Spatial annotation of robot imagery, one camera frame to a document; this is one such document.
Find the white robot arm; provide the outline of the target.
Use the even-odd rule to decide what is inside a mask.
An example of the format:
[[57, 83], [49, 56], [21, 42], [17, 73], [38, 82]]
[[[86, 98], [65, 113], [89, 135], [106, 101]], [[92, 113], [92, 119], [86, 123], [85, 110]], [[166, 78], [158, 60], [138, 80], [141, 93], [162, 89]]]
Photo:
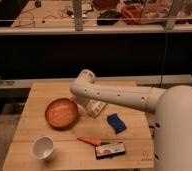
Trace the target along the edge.
[[155, 114], [154, 171], [192, 171], [192, 86], [102, 85], [84, 69], [70, 84], [70, 92]]

